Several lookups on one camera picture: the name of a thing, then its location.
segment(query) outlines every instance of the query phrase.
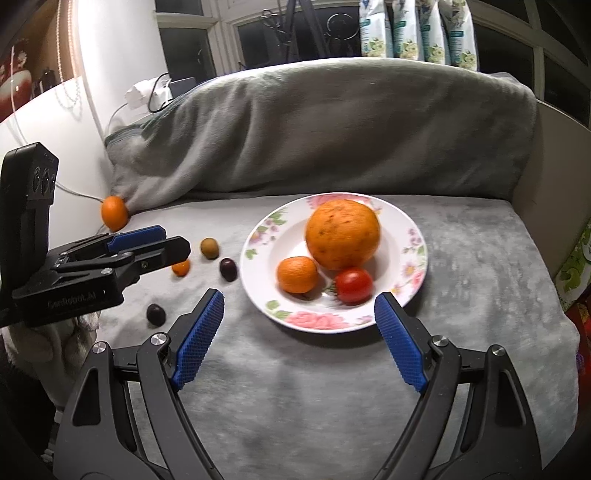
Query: gray fleece blanket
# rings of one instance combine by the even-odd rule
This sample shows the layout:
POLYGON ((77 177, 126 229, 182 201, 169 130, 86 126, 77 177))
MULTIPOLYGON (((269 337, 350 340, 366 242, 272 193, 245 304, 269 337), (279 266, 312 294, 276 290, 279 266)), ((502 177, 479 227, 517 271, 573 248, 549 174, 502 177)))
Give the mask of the gray fleece blanket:
MULTIPOLYGON (((381 196, 409 214, 429 251, 428 272, 408 305, 432 334, 457 346, 504 345, 534 415, 544 463, 564 445, 577 412, 578 335, 564 316, 533 241, 503 200, 381 196)), ((163 329, 189 312, 208 287, 221 290, 226 313, 194 382, 180 393, 193 426, 228 480, 373 478, 418 400, 404 383, 375 327, 309 335, 279 327, 227 283, 199 242, 216 238, 238 261, 250 230, 296 198, 191 202, 134 215, 125 228, 160 224, 193 247, 183 279, 170 269, 142 277, 125 303, 105 310, 98 339, 113 347, 143 342, 156 330, 150 303, 165 308, 163 329)), ((436 457, 449 457, 466 400, 460 389, 436 457)), ((162 464, 139 386, 134 410, 148 456, 162 464)))
POLYGON ((195 199, 321 192, 509 200, 534 94, 401 59, 330 59, 217 78, 106 139, 131 212, 195 199))

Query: tangerine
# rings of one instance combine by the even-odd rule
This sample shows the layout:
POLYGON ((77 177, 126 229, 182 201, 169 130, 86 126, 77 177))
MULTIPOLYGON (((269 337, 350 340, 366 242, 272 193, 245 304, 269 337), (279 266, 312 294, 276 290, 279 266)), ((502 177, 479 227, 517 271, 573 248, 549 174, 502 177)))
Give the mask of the tangerine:
POLYGON ((311 258, 289 257, 277 267, 277 281, 287 293, 306 293, 318 282, 318 269, 311 258))
POLYGON ((129 222, 129 213, 125 207, 125 202, 115 196, 103 200, 100 206, 100 217, 112 232, 121 230, 129 222))
POLYGON ((171 266, 171 268, 177 277, 184 277, 187 273, 189 273, 191 262, 189 259, 186 259, 184 262, 175 263, 171 266))

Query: plate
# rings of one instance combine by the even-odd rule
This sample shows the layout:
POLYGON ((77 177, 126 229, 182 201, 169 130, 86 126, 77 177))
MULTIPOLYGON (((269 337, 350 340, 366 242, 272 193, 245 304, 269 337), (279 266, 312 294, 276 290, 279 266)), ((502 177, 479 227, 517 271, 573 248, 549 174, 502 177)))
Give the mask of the plate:
POLYGON ((406 305, 423 284, 427 246, 417 225, 401 209, 384 200, 357 193, 323 193, 287 203, 263 218, 246 239, 240 257, 242 284, 256 307, 286 327, 313 333, 343 333, 375 323, 374 299, 391 291, 406 305), (336 271, 319 267, 317 287, 303 295, 282 291, 275 276, 288 257, 312 257, 304 232, 310 215, 324 202, 348 199, 363 203, 378 216, 379 247, 363 267, 374 279, 374 295, 349 306, 338 300, 332 284, 336 271))

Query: blue gripper pad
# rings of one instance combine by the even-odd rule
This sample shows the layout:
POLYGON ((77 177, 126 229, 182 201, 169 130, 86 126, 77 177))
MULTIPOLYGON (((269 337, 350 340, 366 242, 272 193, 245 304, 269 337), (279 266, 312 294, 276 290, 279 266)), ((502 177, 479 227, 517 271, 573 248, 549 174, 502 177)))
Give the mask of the blue gripper pad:
POLYGON ((195 380, 203 358, 212 344, 213 337, 223 318, 224 301, 221 292, 216 292, 193 325, 178 350, 177 368, 171 379, 172 384, 182 390, 185 383, 195 380))
POLYGON ((115 254, 164 239, 166 239, 166 230, 160 225, 154 225, 133 232, 119 233, 107 244, 107 249, 110 253, 115 254))
POLYGON ((386 345, 394 357, 402 378, 417 392, 422 393, 427 385, 427 378, 423 373, 421 351, 383 294, 378 295, 375 299, 374 314, 375 323, 386 340, 386 345))

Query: wall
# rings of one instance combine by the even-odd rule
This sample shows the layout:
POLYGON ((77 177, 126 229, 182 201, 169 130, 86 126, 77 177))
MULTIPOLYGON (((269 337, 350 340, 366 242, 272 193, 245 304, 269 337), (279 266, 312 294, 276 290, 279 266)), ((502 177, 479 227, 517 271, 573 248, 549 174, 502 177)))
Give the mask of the wall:
MULTIPOLYGON (((80 99, 65 108, 76 92, 76 79, 34 98, 16 112, 26 143, 41 142, 60 160, 57 180, 66 187, 104 198, 108 195, 109 164, 90 114, 82 82, 80 99)), ((6 152, 21 146, 13 113, 0 124, 0 163, 6 152)), ((102 225, 99 202, 56 189, 50 210, 50 248, 94 235, 102 225)))
MULTIPOLYGON (((104 131, 125 92, 140 80, 167 71, 154 0, 83 0, 78 2, 80 56, 89 95, 104 131)), ((146 107, 122 110, 130 123, 146 107)))

